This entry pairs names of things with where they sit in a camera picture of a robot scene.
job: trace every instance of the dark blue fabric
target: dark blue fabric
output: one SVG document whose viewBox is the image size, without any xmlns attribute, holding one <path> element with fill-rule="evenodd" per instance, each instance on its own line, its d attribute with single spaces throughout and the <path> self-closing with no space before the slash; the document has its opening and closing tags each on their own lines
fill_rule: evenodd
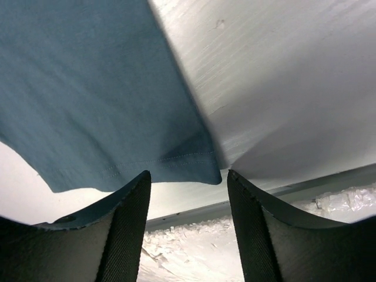
<svg viewBox="0 0 376 282">
<path fill-rule="evenodd" d="M 221 181 L 147 1 L 1 1 L 0 99 L 0 140 L 55 192 Z"/>
</svg>

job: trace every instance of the white floor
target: white floor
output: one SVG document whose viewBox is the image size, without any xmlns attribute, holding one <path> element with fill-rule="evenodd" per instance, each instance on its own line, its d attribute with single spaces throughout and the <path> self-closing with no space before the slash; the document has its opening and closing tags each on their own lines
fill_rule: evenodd
<svg viewBox="0 0 376 282">
<path fill-rule="evenodd" d="M 376 214 L 376 185 L 318 196 L 296 207 L 329 219 L 354 222 Z M 229 217 L 146 233 L 138 282 L 244 281 Z"/>
</svg>

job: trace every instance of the rough white surface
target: rough white surface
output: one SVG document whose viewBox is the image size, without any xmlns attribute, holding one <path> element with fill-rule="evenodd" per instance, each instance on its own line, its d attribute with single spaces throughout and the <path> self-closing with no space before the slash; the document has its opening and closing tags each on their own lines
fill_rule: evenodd
<svg viewBox="0 0 376 282">
<path fill-rule="evenodd" d="M 328 219 L 354 222 L 376 214 L 376 185 L 353 187 L 293 205 Z M 137 281 L 244 281 L 232 219 L 146 233 Z"/>
</svg>

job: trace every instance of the blue cloth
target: blue cloth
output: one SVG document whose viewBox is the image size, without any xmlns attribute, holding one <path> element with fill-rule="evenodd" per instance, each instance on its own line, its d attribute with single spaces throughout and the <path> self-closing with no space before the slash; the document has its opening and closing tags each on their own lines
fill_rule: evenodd
<svg viewBox="0 0 376 282">
<path fill-rule="evenodd" d="M 147 1 L 8 0 L 0 140 L 54 192 L 221 181 L 210 135 Z"/>
</svg>

